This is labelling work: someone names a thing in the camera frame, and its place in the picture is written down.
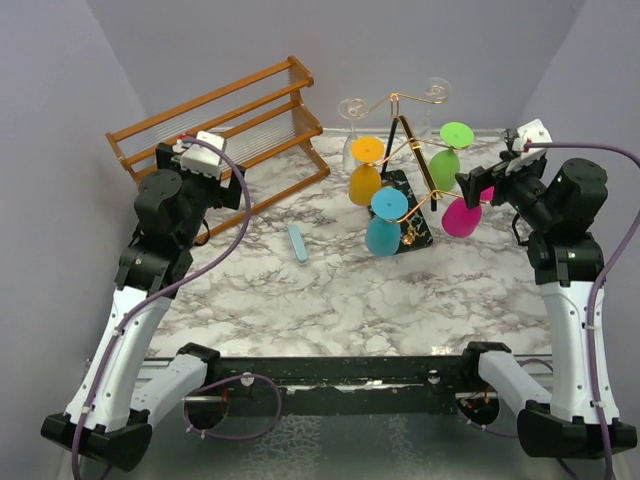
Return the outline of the pink plastic goblet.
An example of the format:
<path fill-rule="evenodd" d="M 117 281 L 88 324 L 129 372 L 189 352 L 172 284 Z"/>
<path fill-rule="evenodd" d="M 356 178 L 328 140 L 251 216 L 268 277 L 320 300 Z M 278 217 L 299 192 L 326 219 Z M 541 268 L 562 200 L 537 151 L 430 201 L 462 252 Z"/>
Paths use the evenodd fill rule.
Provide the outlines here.
<path fill-rule="evenodd" d="M 490 204 L 493 196 L 494 188 L 489 187 L 481 193 L 479 205 L 468 208 L 464 198 L 458 195 L 442 216 L 441 225 L 444 231 L 454 238 L 469 237 L 482 219 L 483 206 Z"/>

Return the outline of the green plastic goblet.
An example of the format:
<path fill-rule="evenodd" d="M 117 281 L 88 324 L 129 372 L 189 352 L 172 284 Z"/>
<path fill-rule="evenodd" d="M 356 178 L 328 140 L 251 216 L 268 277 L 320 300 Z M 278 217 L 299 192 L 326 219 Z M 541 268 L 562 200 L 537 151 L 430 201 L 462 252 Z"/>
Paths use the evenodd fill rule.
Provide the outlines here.
<path fill-rule="evenodd" d="M 439 131 L 445 144 L 428 164 L 434 185 L 442 191 L 450 191 L 456 184 L 455 175 L 460 172 L 458 150 L 468 148 L 474 141 L 474 132 L 461 122 L 448 122 Z"/>

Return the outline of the blue plastic goblet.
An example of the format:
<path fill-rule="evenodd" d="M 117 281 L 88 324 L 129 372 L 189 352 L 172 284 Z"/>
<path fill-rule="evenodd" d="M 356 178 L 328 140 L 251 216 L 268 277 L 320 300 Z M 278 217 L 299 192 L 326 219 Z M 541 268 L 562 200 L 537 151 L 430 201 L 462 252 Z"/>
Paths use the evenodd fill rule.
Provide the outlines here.
<path fill-rule="evenodd" d="M 370 205 L 374 216 L 367 227 L 365 244 L 375 256 L 393 256 L 400 245 L 398 222 L 408 211 L 408 200 L 397 189 L 386 187 L 376 192 Z"/>

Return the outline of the orange plastic goblet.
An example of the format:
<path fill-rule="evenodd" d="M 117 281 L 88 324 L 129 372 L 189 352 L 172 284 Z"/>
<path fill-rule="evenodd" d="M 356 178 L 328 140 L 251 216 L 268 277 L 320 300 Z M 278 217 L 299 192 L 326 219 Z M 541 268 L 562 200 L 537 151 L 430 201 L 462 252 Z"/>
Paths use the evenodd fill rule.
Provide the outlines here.
<path fill-rule="evenodd" d="M 351 146 L 351 154 L 357 167 L 351 174 L 349 199 L 362 207 L 371 204 L 373 195 L 381 188 L 380 172 L 375 165 L 383 158 L 385 146 L 375 137 L 361 137 Z"/>

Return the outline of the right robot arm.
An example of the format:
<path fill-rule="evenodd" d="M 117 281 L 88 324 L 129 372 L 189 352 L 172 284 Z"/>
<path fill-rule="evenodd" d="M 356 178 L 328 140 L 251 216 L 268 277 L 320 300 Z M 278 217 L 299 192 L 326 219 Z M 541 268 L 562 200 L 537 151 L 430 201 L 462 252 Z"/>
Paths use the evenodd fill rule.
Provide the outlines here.
<path fill-rule="evenodd" d="M 467 206 L 493 189 L 530 227 L 529 263 L 550 321 L 553 387 L 546 390 L 504 345 L 472 342 L 459 367 L 469 390 L 492 387 L 516 416 L 517 438 L 531 457 L 599 459 L 637 445 L 613 399 L 602 335 L 604 255 L 589 228 L 608 196 L 606 171 L 582 158 L 565 161 L 549 184 L 546 159 L 459 173 Z"/>

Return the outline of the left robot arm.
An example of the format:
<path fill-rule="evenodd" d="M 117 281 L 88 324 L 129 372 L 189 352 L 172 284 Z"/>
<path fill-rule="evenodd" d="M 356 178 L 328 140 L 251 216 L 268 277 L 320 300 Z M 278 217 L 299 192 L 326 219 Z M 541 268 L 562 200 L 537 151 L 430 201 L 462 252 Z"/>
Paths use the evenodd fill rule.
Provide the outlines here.
<path fill-rule="evenodd" d="M 211 208 L 251 208 L 245 170 L 221 136 L 200 132 L 156 147 L 156 169 L 138 186 L 137 225 L 119 258 L 110 315 L 81 385 L 61 413 L 46 417 L 44 438 L 71 453 L 81 478 L 90 458 L 108 469 L 133 470 L 158 423 L 188 393 L 220 385 L 219 353 L 189 344 L 142 388 L 139 372 L 160 321 L 178 290 L 219 265 L 189 270 L 199 230 Z"/>

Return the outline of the wooden shelf rack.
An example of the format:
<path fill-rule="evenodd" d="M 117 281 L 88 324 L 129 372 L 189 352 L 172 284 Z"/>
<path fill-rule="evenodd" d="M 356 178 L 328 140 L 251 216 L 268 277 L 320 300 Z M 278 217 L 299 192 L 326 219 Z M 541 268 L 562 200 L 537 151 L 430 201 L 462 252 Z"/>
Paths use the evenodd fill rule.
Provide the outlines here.
<path fill-rule="evenodd" d="M 263 200 L 253 195 L 252 212 L 260 213 L 330 174 L 329 165 L 312 144 L 312 139 L 323 133 L 323 127 L 302 97 L 302 90 L 313 85 L 311 70 L 291 55 L 284 61 L 108 133 L 106 139 L 135 183 L 155 170 L 158 143 L 174 144 L 180 135 L 194 135 L 200 130 L 224 138 L 227 154 L 247 170 L 267 163 L 271 177 L 278 185 L 295 167 L 276 167 L 273 159 L 293 150 L 303 153 L 314 171 Z"/>

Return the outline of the light blue nail file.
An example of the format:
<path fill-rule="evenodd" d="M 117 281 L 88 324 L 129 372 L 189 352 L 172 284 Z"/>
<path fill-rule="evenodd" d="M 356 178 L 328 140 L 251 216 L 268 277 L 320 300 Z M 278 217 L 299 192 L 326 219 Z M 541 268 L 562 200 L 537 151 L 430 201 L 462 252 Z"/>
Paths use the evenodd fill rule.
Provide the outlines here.
<path fill-rule="evenodd" d="M 287 231 L 297 262 L 301 265 L 306 264 L 309 256 L 299 227 L 291 224 L 287 227 Z"/>

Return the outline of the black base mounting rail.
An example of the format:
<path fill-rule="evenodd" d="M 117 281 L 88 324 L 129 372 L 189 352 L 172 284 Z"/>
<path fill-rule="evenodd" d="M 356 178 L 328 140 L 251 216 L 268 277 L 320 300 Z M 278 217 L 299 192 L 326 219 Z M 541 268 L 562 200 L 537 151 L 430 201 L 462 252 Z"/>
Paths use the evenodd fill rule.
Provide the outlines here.
<path fill-rule="evenodd" d="M 470 355 L 374 357 L 238 357 L 218 362 L 216 378 L 262 375 L 245 386 L 225 386 L 185 399 L 196 416 L 344 416 L 396 413 L 450 415 L 458 399 L 492 399 L 495 390 L 478 375 Z"/>

